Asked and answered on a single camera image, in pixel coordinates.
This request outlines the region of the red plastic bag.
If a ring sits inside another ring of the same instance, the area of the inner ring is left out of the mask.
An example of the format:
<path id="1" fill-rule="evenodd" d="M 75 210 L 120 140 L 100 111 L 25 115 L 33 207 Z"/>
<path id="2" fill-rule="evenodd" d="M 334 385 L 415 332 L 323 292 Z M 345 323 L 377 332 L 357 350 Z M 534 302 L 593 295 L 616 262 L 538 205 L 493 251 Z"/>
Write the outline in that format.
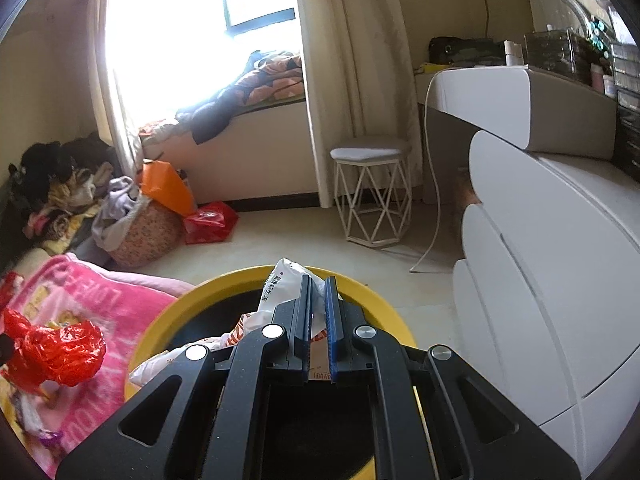
<path id="1" fill-rule="evenodd" d="M 1 376 L 24 392 L 42 393 L 44 382 L 75 387 L 93 378 L 106 355 L 106 342 L 98 326 L 85 320 L 51 328 L 32 325 L 20 312 L 2 313 L 3 332 L 11 355 L 1 364 Z"/>

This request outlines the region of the purple snack wrapper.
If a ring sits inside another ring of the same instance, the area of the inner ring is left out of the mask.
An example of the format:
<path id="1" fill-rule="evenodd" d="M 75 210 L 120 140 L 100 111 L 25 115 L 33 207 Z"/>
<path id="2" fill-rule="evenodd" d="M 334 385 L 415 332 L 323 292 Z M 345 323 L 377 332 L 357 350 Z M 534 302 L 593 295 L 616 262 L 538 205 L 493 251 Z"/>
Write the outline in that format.
<path id="1" fill-rule="evenodd" d="M 29 430 L 29 434 L 37 439 L 37 441 L 45 448 L 55 448 L 61 444 L 64 434 L 62 431 L 51 431 L 37 427 Z"/>

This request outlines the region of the yellow rimmed black trash bin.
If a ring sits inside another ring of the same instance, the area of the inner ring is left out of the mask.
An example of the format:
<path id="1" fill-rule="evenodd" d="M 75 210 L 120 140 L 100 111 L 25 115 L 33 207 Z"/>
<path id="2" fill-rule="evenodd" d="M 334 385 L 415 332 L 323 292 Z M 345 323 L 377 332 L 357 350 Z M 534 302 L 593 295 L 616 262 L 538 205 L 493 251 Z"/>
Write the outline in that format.
<path id="1" fill-rule="evenodd" d="M 129 360 L 128 370 L 134 370 L 166 349 L 233 330 L 241 314 L 257 308 L 262 286 L 271 270 L 271 266 L 234 270 L 199 284 L 184 294 L 163 310 L 143 333 Z M 362 307 L 369 323 L 392 334 L 401 344 L 416 345 L 413 334 L 398 312 L 368 285 L 335 271 L 314 266 L 310 270 L 320 278 L 335 276 L 337 289 L 343 298 Z"/>

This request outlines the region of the pink cartoon fleece blanket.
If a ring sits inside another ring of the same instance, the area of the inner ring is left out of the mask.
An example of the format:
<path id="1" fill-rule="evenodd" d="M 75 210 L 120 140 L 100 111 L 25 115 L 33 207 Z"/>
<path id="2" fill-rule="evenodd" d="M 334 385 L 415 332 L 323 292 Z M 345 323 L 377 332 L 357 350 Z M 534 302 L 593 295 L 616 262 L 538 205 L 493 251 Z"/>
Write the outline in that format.
<path id="1" fill-rule="evenodd" d="M 124 404 L 144 332 L 192 288 L 58 256 L 2 302 L 17 355 L 1 367 L 1 411 L 47 477 Z"/>

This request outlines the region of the white vanity dresser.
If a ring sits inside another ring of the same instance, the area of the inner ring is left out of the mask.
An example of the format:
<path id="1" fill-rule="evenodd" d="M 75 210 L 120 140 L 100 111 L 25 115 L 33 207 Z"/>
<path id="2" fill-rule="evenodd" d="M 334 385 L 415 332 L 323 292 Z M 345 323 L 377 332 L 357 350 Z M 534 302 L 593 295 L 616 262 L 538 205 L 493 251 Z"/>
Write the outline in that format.
<path id="1" fill-rule="evenodd" d="M 615 102 L 521 65 L 442 70 L 424 104 L 427 151 L 472 134 L 462 356 L 584 478 L 637 478 L 639 185 L 612 162 Z"/>

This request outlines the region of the floral laundry basket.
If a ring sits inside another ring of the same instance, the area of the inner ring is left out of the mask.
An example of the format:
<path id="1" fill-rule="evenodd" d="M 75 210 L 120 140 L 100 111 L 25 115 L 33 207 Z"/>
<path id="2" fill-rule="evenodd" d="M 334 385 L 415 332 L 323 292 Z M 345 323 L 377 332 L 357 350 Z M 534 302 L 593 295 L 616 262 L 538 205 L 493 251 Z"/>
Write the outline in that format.
<path id="1" fill-rule="evenodd" d="M 137 269 L 166 256 L 183 238 L 182 218 L 151 202 L 132 220 L 120 244 L 107 253 L 124 269 Z"/>

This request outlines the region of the lavender white garment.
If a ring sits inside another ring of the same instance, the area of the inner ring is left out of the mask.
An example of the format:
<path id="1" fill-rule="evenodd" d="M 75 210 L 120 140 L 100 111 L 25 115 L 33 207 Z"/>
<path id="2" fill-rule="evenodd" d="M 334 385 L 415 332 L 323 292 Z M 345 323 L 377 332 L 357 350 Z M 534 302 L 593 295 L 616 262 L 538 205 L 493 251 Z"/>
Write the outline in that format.
<path id="1" fill-rule="evenodd" d="M 102 205 L 92 222 L 92 238 L 96 246 L 114 252 L 125 240 L 134 220 L 145 211 L 151 200 L 130 177 L 108 182 Z"/>

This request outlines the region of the orange paper bag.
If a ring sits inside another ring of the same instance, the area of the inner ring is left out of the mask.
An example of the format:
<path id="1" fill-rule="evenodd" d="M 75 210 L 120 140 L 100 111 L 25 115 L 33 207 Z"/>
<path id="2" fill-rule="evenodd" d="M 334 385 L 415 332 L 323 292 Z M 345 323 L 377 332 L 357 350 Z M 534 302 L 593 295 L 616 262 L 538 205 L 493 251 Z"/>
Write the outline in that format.
<path id="1" fill-rule="evenodd" d="M 141 191 L 181 217 L 196 211 L 193 194 L 169 162 L 153 160 L 142 166 Z"/>

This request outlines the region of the pile of clothes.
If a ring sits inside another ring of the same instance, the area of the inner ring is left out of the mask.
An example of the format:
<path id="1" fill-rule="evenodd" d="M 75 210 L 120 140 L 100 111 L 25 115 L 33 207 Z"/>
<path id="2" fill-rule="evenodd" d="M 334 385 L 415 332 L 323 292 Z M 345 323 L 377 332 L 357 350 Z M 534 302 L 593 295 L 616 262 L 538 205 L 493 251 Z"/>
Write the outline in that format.
<path id="1" fill-rule="evenodd" d="M 1 187 L 1 243 L 11 256 L 41 248 L 51 256 L 90 236 L 107 187 L 122 170 L 96 132 L 61 143 L 35 143 L 8 167 Z"/>

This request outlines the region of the dark jacket on sill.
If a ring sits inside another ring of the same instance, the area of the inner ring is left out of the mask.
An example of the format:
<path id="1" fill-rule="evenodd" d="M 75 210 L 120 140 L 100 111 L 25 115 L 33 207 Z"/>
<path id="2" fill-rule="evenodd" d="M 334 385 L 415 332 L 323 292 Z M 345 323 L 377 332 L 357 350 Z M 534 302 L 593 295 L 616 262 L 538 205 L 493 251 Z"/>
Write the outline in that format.
<path id="1" fill-rule="evenodd" d="M 243 78 L 255 69 L 255 64 L 265 56 L 256 50 L 247 59 L 239 78 L 227 87 L 217 91 L 210 98 L 192 106 L 177 110 L 175 120 L 192 134 L 196 145 L 204 144 L 219 136 L 247 104 L 254 84 L 243 82 Z"/>

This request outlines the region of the orange patterned quilt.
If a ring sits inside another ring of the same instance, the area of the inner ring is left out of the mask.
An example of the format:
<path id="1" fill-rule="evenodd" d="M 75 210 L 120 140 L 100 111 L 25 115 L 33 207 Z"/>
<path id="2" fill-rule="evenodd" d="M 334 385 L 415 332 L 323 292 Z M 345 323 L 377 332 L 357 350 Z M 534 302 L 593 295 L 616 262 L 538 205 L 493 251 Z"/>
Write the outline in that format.
<path id="1" fill-rule="evenodd" d="M 236 104 L 245 108 L 305 97 L 302 58 L 288 52 L 263 56 L 232 87 Z"/>

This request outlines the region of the dark camouflage bag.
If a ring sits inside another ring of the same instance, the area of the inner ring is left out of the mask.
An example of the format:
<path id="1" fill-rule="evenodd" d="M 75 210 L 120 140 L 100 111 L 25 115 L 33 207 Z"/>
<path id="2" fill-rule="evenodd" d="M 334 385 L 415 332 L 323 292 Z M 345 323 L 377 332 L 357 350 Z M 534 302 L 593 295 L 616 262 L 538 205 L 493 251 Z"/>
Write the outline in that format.
<path id="1" fill-rule="evenodd" d="M 486 38 L 434 37 L 428 44 L 427 56 L 431 63 L 452 67 L 506 64 L 503 43 Z"/>

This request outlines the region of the cream right curtain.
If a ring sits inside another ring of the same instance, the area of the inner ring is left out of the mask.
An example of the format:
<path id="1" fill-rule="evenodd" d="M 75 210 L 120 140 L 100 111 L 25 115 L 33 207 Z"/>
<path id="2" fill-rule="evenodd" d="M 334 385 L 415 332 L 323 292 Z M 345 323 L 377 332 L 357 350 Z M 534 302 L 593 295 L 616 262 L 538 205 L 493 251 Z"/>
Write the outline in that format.
<path id="1" fill-rule="evenodd" d="M 320 205 L 333 205 L 332 148 L 360 136 L 409 143 L 422 177 L 421 128 L 399 0 L 297 0 L 308 124 Z"/>

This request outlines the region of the clear cosmetic organizer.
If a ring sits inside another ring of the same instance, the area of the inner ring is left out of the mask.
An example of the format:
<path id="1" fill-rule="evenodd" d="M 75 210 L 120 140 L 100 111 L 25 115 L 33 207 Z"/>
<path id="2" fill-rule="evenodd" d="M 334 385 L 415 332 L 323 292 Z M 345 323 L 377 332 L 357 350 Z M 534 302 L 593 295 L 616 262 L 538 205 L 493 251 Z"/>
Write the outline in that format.
<path id="1" fill-rule="evenodd" d="M 591 22 L 594 36 L 570 28 L 524 36 L 525 61 L 534 67 L 589 84 L 639 113 L 639 47 L 613 40 L 601 22 Z"/>

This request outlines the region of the cream left curtain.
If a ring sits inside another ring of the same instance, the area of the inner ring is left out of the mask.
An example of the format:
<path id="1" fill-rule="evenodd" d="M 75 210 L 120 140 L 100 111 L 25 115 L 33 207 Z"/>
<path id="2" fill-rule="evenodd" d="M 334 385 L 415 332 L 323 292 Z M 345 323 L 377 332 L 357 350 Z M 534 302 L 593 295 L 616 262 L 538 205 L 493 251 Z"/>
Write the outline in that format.
<path id="1" fill-rule="evenodd" d="M 108 41 L 116 18 L 115 0 L 89 0 L 87 8 L 89 91 L 96 128 L 115 150 L 120 171 L 135 178 L 141 171 L 142 146 L 127 128 L 127 116 L 116 77 L 115 50 Z"/>

